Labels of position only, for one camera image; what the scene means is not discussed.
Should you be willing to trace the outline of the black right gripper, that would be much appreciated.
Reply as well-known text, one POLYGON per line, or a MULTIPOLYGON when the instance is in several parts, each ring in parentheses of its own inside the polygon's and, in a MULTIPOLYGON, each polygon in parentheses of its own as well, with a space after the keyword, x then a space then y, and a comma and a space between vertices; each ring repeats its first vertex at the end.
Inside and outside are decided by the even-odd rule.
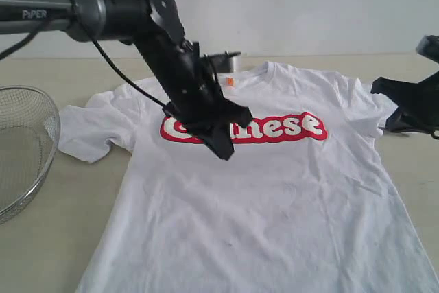
POLYGON ((372 94, 382 94, 399 107, 387 118, 385 129, 392 133, 438 131, 438 72, 418 83, 377 78, 372 94))

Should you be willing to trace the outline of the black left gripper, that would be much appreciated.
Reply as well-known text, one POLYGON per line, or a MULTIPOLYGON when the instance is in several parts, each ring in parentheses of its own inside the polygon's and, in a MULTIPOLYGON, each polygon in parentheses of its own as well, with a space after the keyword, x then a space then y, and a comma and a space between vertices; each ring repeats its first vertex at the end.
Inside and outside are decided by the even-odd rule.
POLYGON ((169 101, 166 115, 177 119, 218 158, 234 153, 230 124, 246 128, 253 120, 250 109, 224 97, 219 76, 209 62, 165 62, 163 90, 169 101))

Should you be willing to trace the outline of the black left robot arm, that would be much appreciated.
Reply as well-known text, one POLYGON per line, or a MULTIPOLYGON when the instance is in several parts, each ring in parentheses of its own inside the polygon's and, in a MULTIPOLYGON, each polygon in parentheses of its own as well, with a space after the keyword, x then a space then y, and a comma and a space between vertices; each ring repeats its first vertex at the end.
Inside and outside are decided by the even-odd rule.
POLYGON ((175 0, 1 0, 1 33, 23 35, 2 58, 42 31, 94 45, 134 45, 169 98, 163 112, 221 159, 234 152, 230 126, 252 121, 249 108, 224 97, 211 57, 186 39, 175 0))

